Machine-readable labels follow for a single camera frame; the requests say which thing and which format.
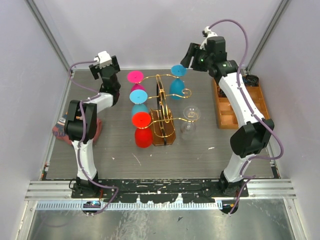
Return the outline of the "dark rubber bands pile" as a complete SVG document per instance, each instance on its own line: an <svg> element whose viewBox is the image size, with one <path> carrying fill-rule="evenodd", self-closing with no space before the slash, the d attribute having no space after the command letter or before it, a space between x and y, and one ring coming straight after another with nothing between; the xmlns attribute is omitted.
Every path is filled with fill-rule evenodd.
<svg viewBox="0 0 320 240"><path fill-rule="evenodd" d="M242 76L242 80L246 87L258 87L259 86L259 77L253 74L246 74Z"/></svg>

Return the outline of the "pink wine glass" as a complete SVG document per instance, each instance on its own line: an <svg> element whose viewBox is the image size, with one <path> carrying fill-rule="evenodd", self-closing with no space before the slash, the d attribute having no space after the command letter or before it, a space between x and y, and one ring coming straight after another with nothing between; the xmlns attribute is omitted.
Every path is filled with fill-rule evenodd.
<svg viewBox="0 0 320 240"><path fill-rule="evenodd" d="M142 91L146 90L144 86L141 84L143 79L144 79L144 74L139 70L133 70L127 74L128 82L133 84L130 90L131 93L136 90L142 90Z"/></svg>

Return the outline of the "light blue wine glass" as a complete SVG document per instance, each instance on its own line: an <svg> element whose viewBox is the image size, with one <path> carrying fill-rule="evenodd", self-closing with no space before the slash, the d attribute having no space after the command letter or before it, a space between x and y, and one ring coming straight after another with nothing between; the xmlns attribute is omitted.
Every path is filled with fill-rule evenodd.
<svg viewBox="0 0 320 240"><path fill-rule="evenodd" d="M142 89L133 90L129 95L129 99L133 103L133 107L131 109L132 117L137 113L148 112L148 108L145 105L145 102L148 99L148 94L145 90L142 90Z"/></svg>
<svg viewBox="0 0 320 240"><path fill-rule="evenodd" d="M184 96L183 90L185 89L185 83L180 79L187 73L187 69L181 64L174 65L171 68L171 74L176 77L170 84L169 94L174 100L179 100L180 96Z"/></svg>

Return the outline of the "clear front wine glass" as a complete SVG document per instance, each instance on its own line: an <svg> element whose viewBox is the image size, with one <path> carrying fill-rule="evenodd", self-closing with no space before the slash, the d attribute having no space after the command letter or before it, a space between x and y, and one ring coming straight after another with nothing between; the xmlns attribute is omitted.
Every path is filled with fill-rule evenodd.
<svg viewBox="0 0 320 240"><path fill-rule="evenodd" d="M190 140L195 135L196 122L201 117L201 111L198 107L190 105L183 110L183 115L186 121L181 124L180 134L182 139Z"/></svg>

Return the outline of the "red wine glass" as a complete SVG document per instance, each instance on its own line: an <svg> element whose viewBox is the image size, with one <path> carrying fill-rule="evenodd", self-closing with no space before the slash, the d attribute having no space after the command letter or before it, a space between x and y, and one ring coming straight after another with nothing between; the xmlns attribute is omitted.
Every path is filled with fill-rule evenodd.
<svg viewBox="0 0 320 240"><path fill-rule="evenodd" d="M132 124L136 127L134 138L135 144L140 148L148 148L153 143L153 134L149 127L151 116L149 113L140 111L133 115Z"/></svg>

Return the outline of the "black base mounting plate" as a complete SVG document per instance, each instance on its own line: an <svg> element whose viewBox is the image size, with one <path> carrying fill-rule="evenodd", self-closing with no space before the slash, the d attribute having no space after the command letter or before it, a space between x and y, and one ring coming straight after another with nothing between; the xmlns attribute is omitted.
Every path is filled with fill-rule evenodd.
<svg viewBox="0 0 320 240"><path fill-rule="evenodd" d="M210 178L101 179L99 184L118 188L112 203L173 203L179 196L184 204L213 203L218 197L249 196L247 188L239 193L241 185L222 191L219 181Z"/></svg>

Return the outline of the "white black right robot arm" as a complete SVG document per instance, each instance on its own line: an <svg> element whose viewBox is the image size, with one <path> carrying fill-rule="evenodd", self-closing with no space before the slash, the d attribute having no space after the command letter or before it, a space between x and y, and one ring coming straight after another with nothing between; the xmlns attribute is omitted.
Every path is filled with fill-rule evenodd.
<svg viewBox="0 0 320 240"><path fill-rule="evenodd" d="M185 68L209 73L235 113L238 130L230 138L232 155L218 180L220 193L231 197L242 187L251 158L267 146L275 124L256 108L237 63L227 59L224 37L209 34L201 44L190 43L180 63Z"/></svg>

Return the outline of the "left aluminium corner post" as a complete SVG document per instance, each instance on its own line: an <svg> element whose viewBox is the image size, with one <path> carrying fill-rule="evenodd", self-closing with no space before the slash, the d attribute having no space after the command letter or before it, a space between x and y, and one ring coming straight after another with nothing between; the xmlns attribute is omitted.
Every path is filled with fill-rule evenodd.
<svg viewBox="0 0 320 240"><path fill-rule="evenodd" d="M44 33L45 37L47 38L49 44L53 48L54 52L56 53L58 59L62 63L63 67L66 71L69 70L70 65L68 64L67 58L63 53L61 47L59 46L56 38L54 37L47 21L43 17L40 9L38 8L37 4L34 0L25 0L26 5L28 6L29 10L33 14L35 20L37 21L38 25L40 26L42 32Z"/></svg>

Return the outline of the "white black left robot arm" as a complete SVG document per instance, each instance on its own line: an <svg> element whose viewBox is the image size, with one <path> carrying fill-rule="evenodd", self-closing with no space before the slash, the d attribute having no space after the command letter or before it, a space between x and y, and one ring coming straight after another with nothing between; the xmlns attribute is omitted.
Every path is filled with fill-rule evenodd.
<svg viewBox="0 0 320 240"><path fill-rule="evenodd" d="M77 162L77 176L72 190L82 196L95 198L103 186L99 184L98 171L94 163L93 140L98 129L98 113L113 107L119 100L121 84L117 73L120 66L115 55L107 51L97 54L92 61L82 61L80 64L90 64L89 70L94 79L101 79L98 91L90 89L95 95L85 100L71 100L64 123Z"/></svg>

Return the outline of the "aluminium corner post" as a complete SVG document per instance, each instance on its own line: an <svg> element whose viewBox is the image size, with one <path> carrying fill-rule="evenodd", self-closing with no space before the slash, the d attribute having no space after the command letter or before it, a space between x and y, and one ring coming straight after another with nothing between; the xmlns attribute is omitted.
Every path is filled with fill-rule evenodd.
<svg viewBox="0 0 320 240"><path fill-rule="evenodd" d="M258 58L260 57L261 53L263 52L264 48L266 47L268 41L270 40L272 34L274 33L276 27L278 26L282 16L284 15L285 11L287 10L288 6L290 5L291 0L281 0L272 15L266 29L263 32L263 35L255 48L252 57L250 58L248 64L246 65L245 71L246 73L250 73L253 70Z"/></svg>
<svg viewBox="0 0 320 240"><path fill-rule="evenodd" d="M47 38L49 44L53 48L54 52L56 53L58 59L62 63L63 67L66 71L69 70L70 65L68 64L67 58L63 53L61 47L59 46L56 38L54 37L47 21L43 17L40 9L38 8L37 4L34 0L25 0L26 5L28 6L29 10L33 14L35 20L37 21L38 25L40 26L42 32L44 33L45 37Z"/></svg>

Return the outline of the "right aluminium corner post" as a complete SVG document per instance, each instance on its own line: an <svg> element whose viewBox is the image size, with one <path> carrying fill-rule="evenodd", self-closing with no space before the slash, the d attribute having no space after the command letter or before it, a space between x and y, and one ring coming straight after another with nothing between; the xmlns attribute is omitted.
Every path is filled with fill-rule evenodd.
<svg viewBox="0 0 320 240"><path fill-rule="evenodd" d="M261 53L263 52L264 48L266 47L268 41L270 40L272 34L274 33L276 27L278 26L282 16L284 15L285 11L287 10L288 6L290 5L291 0L281 0L272 15L266 29L263 32L263 35L255 48L252 57L250 58L248 64L246 65L245 71L246 73L250 73L253 70L258 58L260 57Z"/></svg>

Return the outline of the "wooden compartment tray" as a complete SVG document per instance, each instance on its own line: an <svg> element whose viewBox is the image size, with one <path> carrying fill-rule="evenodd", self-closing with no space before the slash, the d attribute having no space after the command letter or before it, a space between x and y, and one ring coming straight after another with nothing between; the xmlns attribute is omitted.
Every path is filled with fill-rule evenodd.
<svg viewBox="0 0 320 240"><path fill-rule="evenodd" d="M245 86L242 77L230 73L219 83L213 82L217 124L221 129L238 129L248 122L270 119L262 90L259 86Z"/></svg>

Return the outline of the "folded red t-shirt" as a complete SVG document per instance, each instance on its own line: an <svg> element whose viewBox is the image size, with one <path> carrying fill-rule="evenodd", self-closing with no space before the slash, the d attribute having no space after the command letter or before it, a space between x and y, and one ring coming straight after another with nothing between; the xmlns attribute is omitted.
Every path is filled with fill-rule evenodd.
<svg viewBox="0 0 320 240"><path fill-rule="evenodd" d="M64 141L65 143L67 143L68 145L71 146L72 141L69 139L69 136L65 133L65 130L64 130L67 116L68 116L68 113L66 112L63 116L61 116L59 118L57 123L52 128L52 134L56 139ZM102 128L103 128L103 122L100 118L97 119L96 124L97 124L97 129L96 129L96 132L95 132L95 135L93 138L93 143L97 142L97 140L99 139L99 137L101 135Z"/></svg>

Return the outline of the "aluminium front rail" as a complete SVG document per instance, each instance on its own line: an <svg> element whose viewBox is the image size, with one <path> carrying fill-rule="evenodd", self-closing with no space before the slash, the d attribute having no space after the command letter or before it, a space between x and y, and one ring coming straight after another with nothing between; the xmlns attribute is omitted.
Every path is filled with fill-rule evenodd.
<svg viewBox="0 0 320 240"><path fill-rule="evenodd" d="M73 189L73 180L31 181L25 200L37 210L81 210L93 214L101 209L121 210L220 210L236 211L241 200L292 200L295 190L289 179L250 180L234 193L222 194L216 179L104 179L119 190L103 189L96 194Z"/></svg>

